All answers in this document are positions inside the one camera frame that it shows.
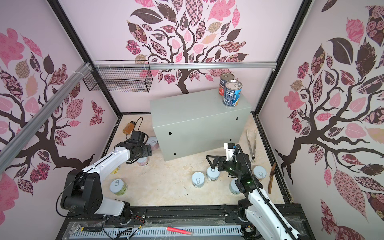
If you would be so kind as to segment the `pink can white lid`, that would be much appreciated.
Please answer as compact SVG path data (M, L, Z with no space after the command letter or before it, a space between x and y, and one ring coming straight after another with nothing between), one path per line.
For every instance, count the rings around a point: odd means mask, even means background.
M144 157L144 158L139 158L137 160L137 164L141 167L143 166L146 166L147 164L149 163L149 158L148 157Z

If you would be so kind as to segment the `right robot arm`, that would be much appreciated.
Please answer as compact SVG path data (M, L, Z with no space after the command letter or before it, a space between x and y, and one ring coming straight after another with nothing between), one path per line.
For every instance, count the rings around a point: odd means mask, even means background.
M236 178L235 184L245 199L238 202L242 219L247 219L265 240L300 240L301 234L271 202L263 185L254 176L248 155L236 153L231 161L225 156L206 156L211 168Z

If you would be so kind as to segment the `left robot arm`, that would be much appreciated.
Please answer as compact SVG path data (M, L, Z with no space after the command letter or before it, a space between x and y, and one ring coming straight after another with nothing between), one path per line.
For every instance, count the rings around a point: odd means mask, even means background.
M76 217L99 214L115 217L123 224L128 223L133 215L130 204L105 197L102 183L120 165L130 165L140 158L151 156L148 139L147 134L133 131L127 140L118 143L112 152L94 164L70 171L56 205L74 213Z

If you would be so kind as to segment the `blue label tall can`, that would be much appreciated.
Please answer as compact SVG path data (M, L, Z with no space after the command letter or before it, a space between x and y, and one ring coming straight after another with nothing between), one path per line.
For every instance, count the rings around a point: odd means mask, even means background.
M225 84L225 92L223 94L223 103L227 107L235 107L238 105L243 84L237 80L227 81Z

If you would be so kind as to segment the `la sicilia tomato can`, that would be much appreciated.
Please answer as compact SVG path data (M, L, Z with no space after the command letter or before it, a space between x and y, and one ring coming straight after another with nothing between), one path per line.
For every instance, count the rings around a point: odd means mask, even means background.
M224 93L225 93L226 82L232 81L234 79L235 79L235 76L232 73L221 74L221 76L220 76L220 85L219 85L219 94L221 96L223 96Z

